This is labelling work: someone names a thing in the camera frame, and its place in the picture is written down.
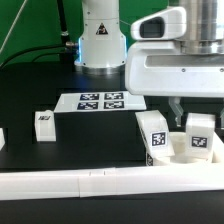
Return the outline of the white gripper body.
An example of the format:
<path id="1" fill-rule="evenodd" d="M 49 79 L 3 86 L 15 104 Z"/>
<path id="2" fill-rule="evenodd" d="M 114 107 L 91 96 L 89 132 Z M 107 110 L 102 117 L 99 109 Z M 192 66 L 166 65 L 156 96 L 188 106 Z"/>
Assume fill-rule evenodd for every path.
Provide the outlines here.
<path id="1" fill-rule="evenodd" d="M 125 86 L 134 95 L 224 98 L 224 55 L 182 54 L 174 41 L 136 42 Z"/>

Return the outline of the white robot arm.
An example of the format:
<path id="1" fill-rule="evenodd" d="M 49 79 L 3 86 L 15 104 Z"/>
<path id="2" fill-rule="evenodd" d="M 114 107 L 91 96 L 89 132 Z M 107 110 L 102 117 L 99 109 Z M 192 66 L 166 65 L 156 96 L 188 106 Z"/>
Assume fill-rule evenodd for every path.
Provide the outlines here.
<path id="1" fill-rule="evenodd" d="M 169 0 L 131 25 L 131 47 L 120 31 L 118 3 L 82 0 L 78 68 L 98 75 L 123 67 L 126 89 L 168 97 L 177 122 L 183 97 L 224 100 L 224 0 Z"/>

